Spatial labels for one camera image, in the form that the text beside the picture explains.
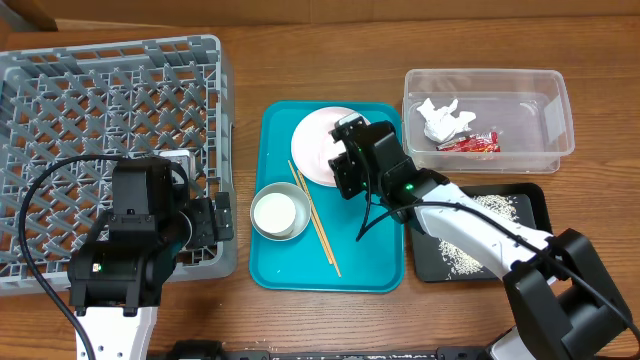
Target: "crumpled tissue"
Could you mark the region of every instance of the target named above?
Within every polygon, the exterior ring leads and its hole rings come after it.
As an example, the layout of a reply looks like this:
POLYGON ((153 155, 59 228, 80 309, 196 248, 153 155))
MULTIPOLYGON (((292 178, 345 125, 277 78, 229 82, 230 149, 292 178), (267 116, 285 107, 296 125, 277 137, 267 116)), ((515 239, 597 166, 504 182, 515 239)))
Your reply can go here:
POLYGON ((455 134, 470 131, 469 123, 476 118, 476 114, 471 111, 460 111, 458 117, 454 117, 451 113, 457 107, 458 99, 455 99, 451 105, 436 110, 431 99, 427 98, 417 109, 426 120, 425 136, 437 143, 443 143, 453 139, 455 134))

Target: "clear plastic container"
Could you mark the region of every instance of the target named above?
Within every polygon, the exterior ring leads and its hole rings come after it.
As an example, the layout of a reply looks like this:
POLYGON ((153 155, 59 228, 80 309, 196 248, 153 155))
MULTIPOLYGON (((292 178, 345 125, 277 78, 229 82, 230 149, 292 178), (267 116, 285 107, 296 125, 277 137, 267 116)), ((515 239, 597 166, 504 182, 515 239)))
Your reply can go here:
POLYGON ((416 69, 407 73, 403 101, 405 151, 416 166, 436 171, 553 173, 575 148, 573 119, 562 75, 551 70, 416 69), (464 134, 497 131, 499 153, 437 151, 424 135, 417 108, 430 98, 437 108, 458 99, 476 119, 464 134))

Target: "gray dish rack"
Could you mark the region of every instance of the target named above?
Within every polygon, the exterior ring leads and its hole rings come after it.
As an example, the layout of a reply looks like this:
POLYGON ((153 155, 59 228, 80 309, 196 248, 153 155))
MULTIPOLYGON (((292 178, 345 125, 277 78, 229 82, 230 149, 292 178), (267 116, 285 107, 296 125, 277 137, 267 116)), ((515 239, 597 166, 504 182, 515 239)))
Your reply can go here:
MULTIPOLYGON (((228 192, 236 226, 233 70, 215 36, 4 52, 0 76, 0 296, 41 292, 22 261, 19 206, 44 169, 71 156, 188 149, 198 173, 192 194, 228 192)), ((111 207, 113 166, 71 164, 32 201, 28 244, 57 291, 69 286, 66 268, 85 232, 111 207)), ((169 281, 227 276, 237 239, 183 249, 178 261, 169 281)))

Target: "candy wrapper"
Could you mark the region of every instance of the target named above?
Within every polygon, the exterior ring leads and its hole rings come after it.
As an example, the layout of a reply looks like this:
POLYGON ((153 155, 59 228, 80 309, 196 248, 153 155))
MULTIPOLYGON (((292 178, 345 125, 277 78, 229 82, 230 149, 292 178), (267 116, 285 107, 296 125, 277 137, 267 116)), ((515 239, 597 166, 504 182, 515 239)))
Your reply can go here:
POLYGON ((436 146, 436 149, 449 152, 500 152, 498 133, 495 131, 460 137, 436 146))

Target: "teal tray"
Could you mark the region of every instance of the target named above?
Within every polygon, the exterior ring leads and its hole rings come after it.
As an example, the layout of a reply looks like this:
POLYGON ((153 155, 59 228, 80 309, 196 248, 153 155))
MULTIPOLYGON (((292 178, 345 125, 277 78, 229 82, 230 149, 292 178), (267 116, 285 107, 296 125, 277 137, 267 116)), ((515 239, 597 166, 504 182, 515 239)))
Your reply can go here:
MULTIPOLYGON (((262 118, 256 193, 275 182, 295 183, 287 160, 291 158, 291 137, 300 121, 327 106, 343 106, 364 115, 371 122, 390 120, 401 141, 402 121, 395 109, 383 103, 281 101, 271 105, 262 118)), ((404 228, 388 218, 355 241, 362 223, 364 193, 344 200, 336 188, 307 180, 311 197, 342 272, 329 265, 313 224, 295 239, 275 242, 255 229, 251 235, 249 271, 261 286, 274 290, 313 290, 386 293, 404 277, 404 228)), ((384 213, 372 206, 369 221, 384 213)))

